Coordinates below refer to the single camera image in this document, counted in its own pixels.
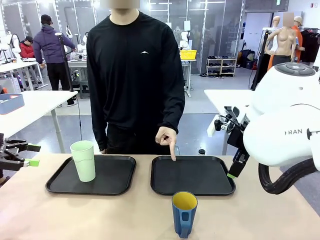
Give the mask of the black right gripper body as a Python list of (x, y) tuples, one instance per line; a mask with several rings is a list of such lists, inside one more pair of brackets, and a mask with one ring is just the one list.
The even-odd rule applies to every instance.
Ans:
[(227, 143), (235, 148), (244, 148), (243, 131), (239, 127), (231, 130)]

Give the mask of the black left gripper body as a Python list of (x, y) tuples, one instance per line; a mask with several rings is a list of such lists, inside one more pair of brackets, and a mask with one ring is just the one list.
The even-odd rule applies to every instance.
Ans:
[(0, 169), (7, 170), (7, 164), (5, 159), (5, 150), (6, 150), (6, 140), (4, 134), (0, 134)]

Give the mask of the person's left hand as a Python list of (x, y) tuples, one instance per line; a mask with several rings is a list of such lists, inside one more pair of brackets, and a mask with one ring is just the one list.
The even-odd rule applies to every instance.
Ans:
[(176, 161), (177, 133), (175, 130), (161, 126), (155, 136), (155, 142), (161, 146), (169, 146), (171, 159)]

